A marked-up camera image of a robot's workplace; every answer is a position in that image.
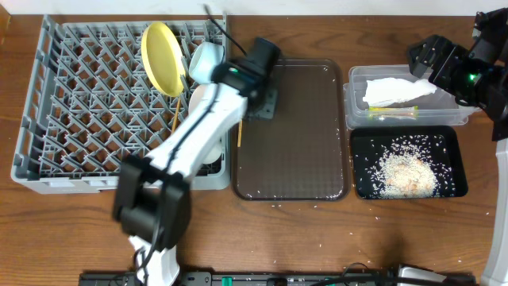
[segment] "dish rack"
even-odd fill
[[[218,21],[226,28],[226,16]],[[188,66],[203,41],[225,46],[211,21],[164,21]],[[145,156],[171,136],[178,98],[150,84],[141,60],[149,21],[66,23],[44,16],[29,82],[12,179],[41,194],[95,193],[117,186],[121,160]],[[178,121],[198,84],[182,76]],[[192,189],[223,189],[230,181],[229,133],[222,156],[203,165]]]

